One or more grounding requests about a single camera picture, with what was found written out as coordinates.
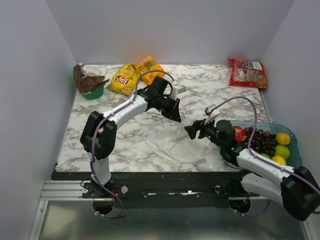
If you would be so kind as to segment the white cloth garment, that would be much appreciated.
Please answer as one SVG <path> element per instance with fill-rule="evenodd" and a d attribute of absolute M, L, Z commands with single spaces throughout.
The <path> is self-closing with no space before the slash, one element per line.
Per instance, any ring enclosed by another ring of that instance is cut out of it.
<path fill-rule="evenodd" d="M 185 130 L 196 120 L 203 119 L 205 114 L 195 110 L 187 114 L 184 110 L 181 123 L 168 126 L 149 137 L 145 144 L 159 157 L 180 164 L 195 164 L 205 159 L 206 142 L 192 140 Z"/>

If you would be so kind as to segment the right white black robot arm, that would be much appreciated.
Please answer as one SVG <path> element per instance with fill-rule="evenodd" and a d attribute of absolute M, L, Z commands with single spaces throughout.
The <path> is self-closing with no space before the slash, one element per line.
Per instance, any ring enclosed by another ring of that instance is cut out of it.
<path fill-rule="evenodd" d="M 248 170 L 242 179 L 230 183 L 230 191 L 241 196 L 245 192 L 258 194 L 281 204 L 295 219 L 305 221 L 317 213 L 320 206 L 320 187 L 310 170 L 268 159 L 236 140 L 236 130 L 229 120 L 206 123 L 196 120 L 184 128 L 190 139 L 207 138 L 220 149 L 222 158 Z"/>

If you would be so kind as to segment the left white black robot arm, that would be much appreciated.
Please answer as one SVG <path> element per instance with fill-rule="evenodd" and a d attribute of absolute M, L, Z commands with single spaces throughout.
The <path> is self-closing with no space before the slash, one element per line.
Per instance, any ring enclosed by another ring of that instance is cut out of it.
<path fill-rule="evenodd" d="M 90 157 L 93 191 L 101 198 L 111 192 L 112 175 L 109 156 L 116 144 L 117 131 L 134 117 L 155 109 L 169 120 L 180 123 L 179 93 L 185 88 L 174 86 L 168 80 L 156 76 L 151 85 L 136 89 L 124 103 L 105 112 L 93 111 L 85 124 L 80 143 Z"/>

